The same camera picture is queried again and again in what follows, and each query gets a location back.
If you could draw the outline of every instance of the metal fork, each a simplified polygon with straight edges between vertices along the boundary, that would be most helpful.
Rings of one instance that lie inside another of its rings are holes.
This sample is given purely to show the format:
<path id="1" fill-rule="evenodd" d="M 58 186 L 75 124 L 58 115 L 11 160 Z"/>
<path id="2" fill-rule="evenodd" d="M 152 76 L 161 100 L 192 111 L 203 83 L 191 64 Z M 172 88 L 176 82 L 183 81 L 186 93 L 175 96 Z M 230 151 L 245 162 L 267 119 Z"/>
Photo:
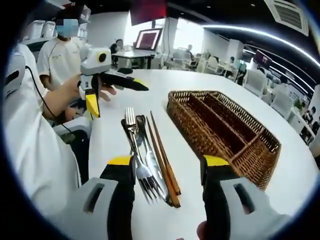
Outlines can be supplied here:
<path id="1" fill-rule="evenodd" d="M 143 163 L 142 157 L 137 144 L 137 132 L 138 125 L 133 107 L 127 107 L 124 113 L 125 125 L 130 132 L 130 137 L 133 142 L 133 152 L 136 156 L 136 178 L 138 179 L 142 191 L 146 193 L 151 200 L 153 200 L 152 195 L 157 198 L 157 194 L 160 195 L 157 188 L 157 181 L 152 175 L 149 168 Z"/>

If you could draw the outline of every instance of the air conditioning vent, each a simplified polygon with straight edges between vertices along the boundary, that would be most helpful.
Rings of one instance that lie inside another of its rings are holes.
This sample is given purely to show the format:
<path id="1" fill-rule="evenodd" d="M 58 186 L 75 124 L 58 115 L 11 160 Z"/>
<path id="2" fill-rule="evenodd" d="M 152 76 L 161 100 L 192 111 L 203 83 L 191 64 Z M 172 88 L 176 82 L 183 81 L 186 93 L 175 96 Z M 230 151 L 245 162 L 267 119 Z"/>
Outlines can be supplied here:
<path id="1" fill-rule="evenodd" d="M 309 35 L 308 21 L 301 8 L 284 0 L 264 0 L 274 20 L 306 36 Z"/>

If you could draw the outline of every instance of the wicker cutlery basket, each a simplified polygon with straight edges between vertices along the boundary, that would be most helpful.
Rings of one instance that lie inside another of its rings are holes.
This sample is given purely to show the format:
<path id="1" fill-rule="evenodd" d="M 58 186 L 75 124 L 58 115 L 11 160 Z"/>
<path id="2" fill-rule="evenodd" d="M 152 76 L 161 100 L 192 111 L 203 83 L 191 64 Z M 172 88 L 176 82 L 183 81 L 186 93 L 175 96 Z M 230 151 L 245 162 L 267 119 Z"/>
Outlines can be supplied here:
<path id="1" fill-rule="evenodd" d="M 197 156 L 221 157 L 266 189 L 281 145 L 237 103 L 218 91 L 171 91 L 167 112 Z"/>

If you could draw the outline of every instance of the round table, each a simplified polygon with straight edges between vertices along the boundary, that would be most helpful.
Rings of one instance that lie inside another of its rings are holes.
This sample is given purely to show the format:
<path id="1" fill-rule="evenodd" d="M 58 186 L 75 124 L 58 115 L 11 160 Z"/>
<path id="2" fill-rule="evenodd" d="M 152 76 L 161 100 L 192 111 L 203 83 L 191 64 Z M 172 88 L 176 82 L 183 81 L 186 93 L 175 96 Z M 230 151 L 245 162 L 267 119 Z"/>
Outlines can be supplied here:
<path id="1" fill-rule="evenodd" d="M 135 185 L 132 236 L 135 240 L 197 239 L 196 229 L 206 219 L 200 183 L 200 161 L 166 113 L 168 93 L 173 90 L 215 90 L 234 100 L 280 141 L 282 147 L 265 193 L 280 214 L 293 216 L 310 196 L 319 174 L 309 148 L 295 130 L 261 99 L 223 76 L 179 70 L 135 70 L 149 91 L 125 89 L 100 101 L 101 118 L 92 126 L 89 149 L 89 176 L 99 177 L 107 162 L 128 155 L 129 142 L 121 126 L 125 108 L 136 115 L 154 115 L 161 140 L 179 183 L 181 207 L 163 201 L 148 205 L 139 184 Z"/>

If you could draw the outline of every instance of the wooden chopsticks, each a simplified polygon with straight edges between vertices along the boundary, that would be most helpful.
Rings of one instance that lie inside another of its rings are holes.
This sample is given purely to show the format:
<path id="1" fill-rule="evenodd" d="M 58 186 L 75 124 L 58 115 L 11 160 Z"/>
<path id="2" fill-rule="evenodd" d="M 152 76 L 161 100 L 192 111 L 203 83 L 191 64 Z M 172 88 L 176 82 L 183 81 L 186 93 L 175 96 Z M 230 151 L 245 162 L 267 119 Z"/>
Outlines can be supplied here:
<path id="1" fill-rule="evenodd" d="M 155 132 L 158 144 L 156 142 L 155 136 L 154 136 L 153 131 L 151 129 L 151 125 L 149 123 L 148 117 L 146 117 L 146 121 L 148 124 L 149 132 L 150 132 L 150 136 L 151 136 L 151 141 L 152 141 L 153 148 L 155 151 L 155 155 L 158 160 L 158 164 L 159 164 L 160 170 L 162 172 L 163 179 L 164 179 L 165 184 L 168 188 L 168 194 L 171 198 L 171 203 L 175 208 L 179 208 L 179 207 L 181 207 L 181 205 L 180 205 L 180 202 L 178 199 L 178 195 L 181 195 L 181 190 L 179 188 L 178 182 L 176 180 L 174 172 L 173 172 L 171 165 L 169 163 L 169 160 L 168 160 L 167 154 L 165 152 L 164 146 L 162 144 L 162 141 L 160 139 L 160 135 L 158 132 L 158 128 L 156 126 L 154 116 L 153 116 L 152 112 L 150 112 L 150 114 L 151 114 L 153 128 L 154 128 L 154 132 Z"/>

